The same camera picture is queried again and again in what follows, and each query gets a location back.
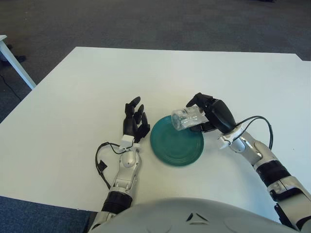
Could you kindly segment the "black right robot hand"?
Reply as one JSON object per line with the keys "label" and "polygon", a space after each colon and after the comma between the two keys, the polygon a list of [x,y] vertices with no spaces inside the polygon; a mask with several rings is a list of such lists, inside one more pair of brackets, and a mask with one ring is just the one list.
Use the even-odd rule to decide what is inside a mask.
{"label": "black right robot hand", "polygon": [[197,93],[186,105],[192,107],[197,105],[204,111],[207,122],[190,127],[193,132],[211,132],[219,130],[227,134],[231,132],[237,125],[231,111],[227,105],[219,99],[212,96]]}

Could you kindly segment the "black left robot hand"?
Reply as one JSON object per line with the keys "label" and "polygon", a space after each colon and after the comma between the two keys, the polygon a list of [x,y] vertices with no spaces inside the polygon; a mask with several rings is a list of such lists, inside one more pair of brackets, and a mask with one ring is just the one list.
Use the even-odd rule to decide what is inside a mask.
{"label": "black left robot hand", "polygon": [[134,137],[134,143],[139,143],[150,131],[144,105],[141,104],[137,110],[136,106],[140,102],[140,97],[134,98],[125,104],[125,119],[123,121],[123,134]]}

